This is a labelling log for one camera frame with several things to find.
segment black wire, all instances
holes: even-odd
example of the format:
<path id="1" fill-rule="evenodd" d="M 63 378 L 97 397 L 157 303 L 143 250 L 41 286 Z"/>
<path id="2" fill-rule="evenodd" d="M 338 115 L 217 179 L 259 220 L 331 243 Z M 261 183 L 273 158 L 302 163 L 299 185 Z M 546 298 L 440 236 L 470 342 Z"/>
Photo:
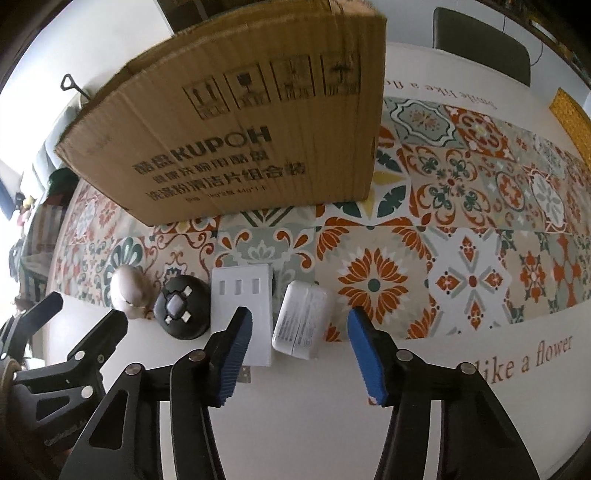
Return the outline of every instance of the black wire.
<path id="1" fill-rule="evenodd" d="M 542 54 L 544 53 L 544 42 L 542 42 L 542 41 L 540 40 L 540 43 L 542 44 L 542 49 L 540 50 L 540 56 L 538 57 L 538 59 L 537 59 L 535 62 L 533 62 L 533 63 L 530 65 L 530 67 L 533 67 L 533 66 L 534 66 L 536 63 L 538 63 L 538 62 L 540 61 L 540 58 L 542 58 Z"/>

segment chair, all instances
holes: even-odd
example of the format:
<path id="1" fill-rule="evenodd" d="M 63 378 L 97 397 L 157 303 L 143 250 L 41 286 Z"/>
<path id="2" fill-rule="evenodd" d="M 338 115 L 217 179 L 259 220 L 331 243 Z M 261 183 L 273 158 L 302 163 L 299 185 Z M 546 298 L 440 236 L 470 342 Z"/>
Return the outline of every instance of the chair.
<path id="1" fill-rule="evenodd" d="M 433 48 L 495 69 L 530 86 L 530 55 L 521 43 L 476 18 L 437 7 Z"/>

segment cardboard box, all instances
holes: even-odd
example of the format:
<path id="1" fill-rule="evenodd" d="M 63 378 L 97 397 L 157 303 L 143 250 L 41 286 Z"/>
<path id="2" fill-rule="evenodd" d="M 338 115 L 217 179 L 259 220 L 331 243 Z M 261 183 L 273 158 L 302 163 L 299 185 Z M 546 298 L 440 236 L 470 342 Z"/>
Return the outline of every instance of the cardboard box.
<path id="1" fill-rule="evenodd" d="M 367 197 L 385 18 L 361 1 L 253 4 L 130 61 L 56 153 L 147 225 Z"/>

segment floral tile pattern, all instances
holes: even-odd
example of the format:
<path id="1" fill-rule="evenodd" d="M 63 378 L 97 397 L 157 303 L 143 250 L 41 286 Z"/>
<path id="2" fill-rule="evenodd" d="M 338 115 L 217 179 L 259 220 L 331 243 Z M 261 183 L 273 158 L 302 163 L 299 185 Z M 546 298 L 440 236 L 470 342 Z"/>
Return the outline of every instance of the floral tile pattern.
<path id="1" fill-rule="evenodd" d="M 242 212 L 147 227 L 81 182 L 49 288 L 110 305 L 117 266 L 154 295 L 171 277 L 266 262 L 273 311 L 298 279 L 337 298 L 327 341 L 363 306 L 395 339 L 481 332 L 591 299 L 591 171 L 519 126 L 385 98 L 363 202 Z"/>

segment fragile symbol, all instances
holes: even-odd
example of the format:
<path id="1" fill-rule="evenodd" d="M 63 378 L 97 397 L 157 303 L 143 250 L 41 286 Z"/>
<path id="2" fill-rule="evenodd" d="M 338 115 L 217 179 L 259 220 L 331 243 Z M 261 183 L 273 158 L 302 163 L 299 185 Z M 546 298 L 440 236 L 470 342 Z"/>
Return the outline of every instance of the fragile symbol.
<path id="1" fill-rule="evenodd" d="M 281 101 L 310 98 L 316 94 L 308 55 L 272 60 L 271 70 Z"/>
<path id="2" fill-rule="evenodd" d="M 203 120 L 230 111 L 213 77 L 185 85 L 183 90 Z"/>
<path id="3" fill-rule="evenodd" d="M 359 53 L 324 53 L 320 59 L 326 96 L 357 95 L 359 93 L 361 86 Z"/>
<path id="4" fill-rule="evenodd" d="M 271 102 L 258 63 L 226 72 L 224 77 L 239 109 Z"/>

